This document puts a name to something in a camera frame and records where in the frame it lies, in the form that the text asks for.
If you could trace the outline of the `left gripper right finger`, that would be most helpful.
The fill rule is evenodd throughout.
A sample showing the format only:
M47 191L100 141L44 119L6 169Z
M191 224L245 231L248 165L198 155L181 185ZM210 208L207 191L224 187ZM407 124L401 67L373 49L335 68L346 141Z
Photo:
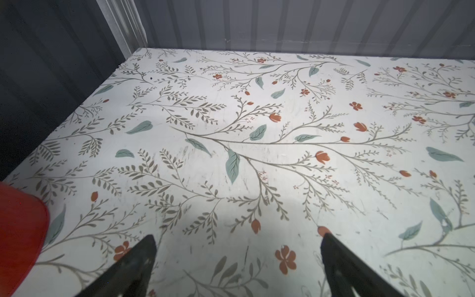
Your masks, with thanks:
M320 250L333 297L402 296L331 233L324 235Z

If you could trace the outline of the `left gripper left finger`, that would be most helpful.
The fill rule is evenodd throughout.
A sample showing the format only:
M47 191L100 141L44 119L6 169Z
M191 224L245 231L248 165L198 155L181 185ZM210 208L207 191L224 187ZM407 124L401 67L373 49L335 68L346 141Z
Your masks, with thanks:
M77 297L145 297L157 255L153 235L147 235Z

